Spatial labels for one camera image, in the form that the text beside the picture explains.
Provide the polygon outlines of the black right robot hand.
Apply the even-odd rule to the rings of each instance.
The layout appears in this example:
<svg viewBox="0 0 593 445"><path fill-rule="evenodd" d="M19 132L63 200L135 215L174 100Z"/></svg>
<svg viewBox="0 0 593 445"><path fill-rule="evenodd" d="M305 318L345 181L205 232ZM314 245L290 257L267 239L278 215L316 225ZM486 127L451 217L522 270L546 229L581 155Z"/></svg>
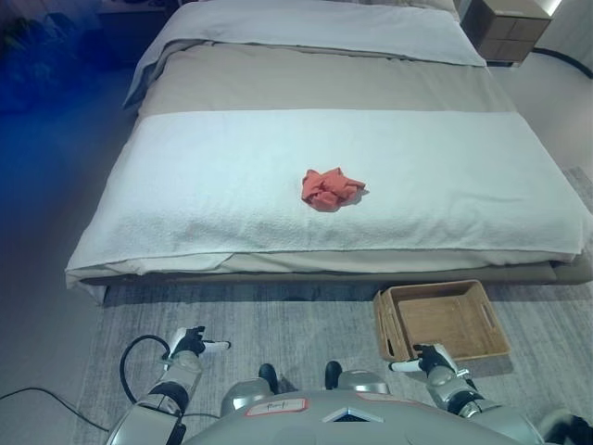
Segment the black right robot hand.
<svg viewBox="0 0 593 445"><path fill-rule="evenodd" d="M436 367L446 367L453 373L459 371L457 364L440 343L414 344L412 350L417 353L415 359L406 362L391 362L388 369L392 372L425 372L429 375Z"/></svg>

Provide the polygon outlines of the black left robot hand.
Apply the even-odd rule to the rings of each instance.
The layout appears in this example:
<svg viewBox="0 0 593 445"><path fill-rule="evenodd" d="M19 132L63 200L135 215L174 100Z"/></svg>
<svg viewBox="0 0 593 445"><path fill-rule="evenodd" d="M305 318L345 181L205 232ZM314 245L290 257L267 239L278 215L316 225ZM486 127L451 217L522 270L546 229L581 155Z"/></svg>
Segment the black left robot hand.
<svg viewBox="0 0 593 445"><path fill-rule="evenodd" d="M169 359L171 360L175 355L183 351L190 351L195 356L201 356L203 354L223 352L232 347L232 343L229 341L204 339L205 330L206 327L203 325L180 327L169 344Z"/></svg>

